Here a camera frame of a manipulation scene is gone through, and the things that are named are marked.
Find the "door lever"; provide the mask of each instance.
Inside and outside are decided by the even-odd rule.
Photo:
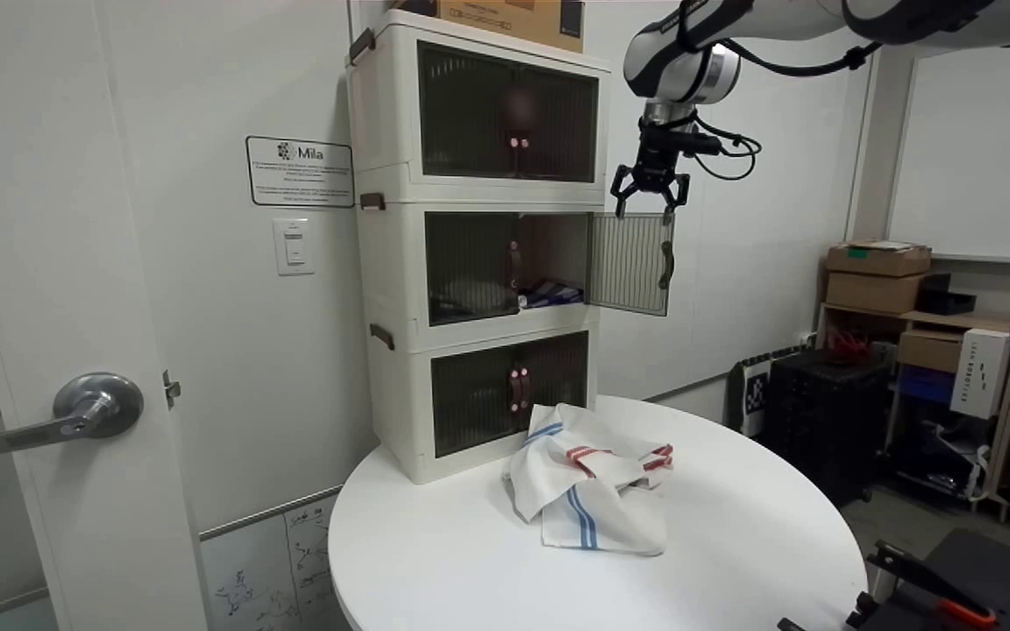
[[[109,438],[133,426],[142,392],[127,377],[89,373],[64,385],[53,399],[52,421],[0,432],[0,454],[79,438]]]

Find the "light switch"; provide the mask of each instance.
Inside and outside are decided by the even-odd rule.
[[[276,267],[280,276],[313,275],[314,252],[308,219],[273,220]]]

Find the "round white table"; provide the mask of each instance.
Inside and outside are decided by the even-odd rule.
[[[665,554],[545,548],[513,512],[506,460],[409,482],[381,446],[348,477],[329,569],[357,631],[843,628],[867,588],[856,540],[801,472],[699,416],[598,398],[625,435],[674,446]]]

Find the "gray floor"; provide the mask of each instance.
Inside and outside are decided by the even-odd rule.
[[[967,504],[875,487],[870,503],[854,502],[840,512],[865,555],[874,551],[875,540],[882,539],[923,558],[953,528],[970,528],[1010,546],[1010,513],[1007,522],[1000,523],[990,502],[980,504],[974,513]]]

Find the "robotic arm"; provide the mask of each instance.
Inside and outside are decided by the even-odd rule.
[[[810,39],[845,24],[873,43],[820,67],[782,67],[732,40]],[[634,95],[646,101],[637,123],[637,160],[633,168],[618,167],[610,188],[617,215],[625,212],[626,199],[637,191],[665,197],[666,213],[687,203],[689,176],[676,172],[681,155],[692,156],[705,170],[699,155],[749,156],[742,176],[717,176],[707,170],[725,180],[749,175],[761,145],[741,133],[704,123],[696,110],[729,95],[742,61],[779,75],[820,77],[860,68],[883,43],[1010,46],[1010,0],[681,0],[675,11],[642,28],[626,50],[622,75]],[[630,183],[622,188],[628,176]]]

